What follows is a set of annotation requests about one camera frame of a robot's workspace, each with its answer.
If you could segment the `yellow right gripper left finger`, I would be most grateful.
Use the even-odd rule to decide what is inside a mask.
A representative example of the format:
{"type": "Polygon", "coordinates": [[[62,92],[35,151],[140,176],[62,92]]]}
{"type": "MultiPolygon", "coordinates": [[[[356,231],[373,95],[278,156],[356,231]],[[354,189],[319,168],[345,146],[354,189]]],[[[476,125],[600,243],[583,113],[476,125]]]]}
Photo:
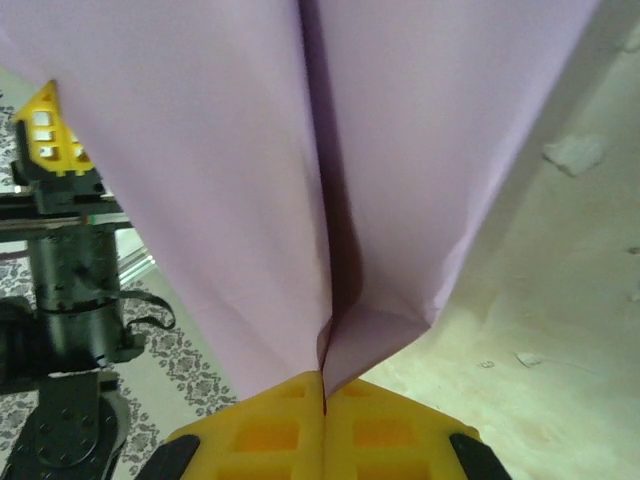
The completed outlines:
{"type": "Polygon", "coordinates": [[[305,372],[174,431],[144,480],[323,480],[324,391],[305,372]]]}

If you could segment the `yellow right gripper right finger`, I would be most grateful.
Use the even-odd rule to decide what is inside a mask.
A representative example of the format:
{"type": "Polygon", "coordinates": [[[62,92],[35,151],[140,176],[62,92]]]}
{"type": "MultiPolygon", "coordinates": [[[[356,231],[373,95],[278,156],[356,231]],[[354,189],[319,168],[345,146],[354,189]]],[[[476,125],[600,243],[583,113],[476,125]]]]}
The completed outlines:
{"type": "Polygon", "coordinates": [[[364,380],[326,401],[324,480],[508,480],[478,430],[364,380]]]}

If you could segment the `pink and purple wrapping paper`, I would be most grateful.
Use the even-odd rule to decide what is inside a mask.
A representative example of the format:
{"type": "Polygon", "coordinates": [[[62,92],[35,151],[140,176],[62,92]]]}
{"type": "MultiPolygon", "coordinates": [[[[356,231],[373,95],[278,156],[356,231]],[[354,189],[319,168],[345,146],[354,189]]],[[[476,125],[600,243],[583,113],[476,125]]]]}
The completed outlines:
{"type": "Polygon", "coordinates": [[[425,332],[602,0],[0,0],[241,397],[425,332]]]}

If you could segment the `aluminium frame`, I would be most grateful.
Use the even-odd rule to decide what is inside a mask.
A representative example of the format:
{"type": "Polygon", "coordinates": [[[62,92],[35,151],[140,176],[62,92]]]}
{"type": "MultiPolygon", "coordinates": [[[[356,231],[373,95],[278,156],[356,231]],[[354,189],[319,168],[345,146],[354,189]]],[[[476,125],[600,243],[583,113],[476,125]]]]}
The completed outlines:
{"type": "Polygon", "coordinates": [[[118,260],[121,278],[143,274],[155,266],[155,259],[146,247],[140,247],[118,260]]]}

